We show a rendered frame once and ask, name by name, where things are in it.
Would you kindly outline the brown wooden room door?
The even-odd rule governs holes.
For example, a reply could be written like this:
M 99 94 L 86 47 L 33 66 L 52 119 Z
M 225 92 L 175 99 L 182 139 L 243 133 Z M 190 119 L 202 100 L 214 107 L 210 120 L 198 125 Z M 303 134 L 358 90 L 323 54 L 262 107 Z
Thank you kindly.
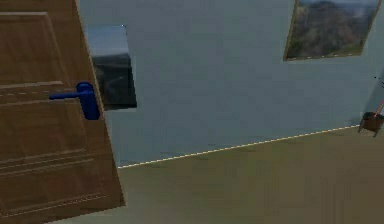
M 125 200 L 78 0 L 0 0 L 0 224 L 45 224 Z

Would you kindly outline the gold framed landscape picture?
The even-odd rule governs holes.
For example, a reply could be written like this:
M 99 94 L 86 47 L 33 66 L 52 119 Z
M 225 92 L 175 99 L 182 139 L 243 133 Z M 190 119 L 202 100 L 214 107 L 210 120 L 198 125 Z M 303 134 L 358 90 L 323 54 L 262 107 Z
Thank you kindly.
M 383 0 L 295 0 L 284 61 L 360 56 Z

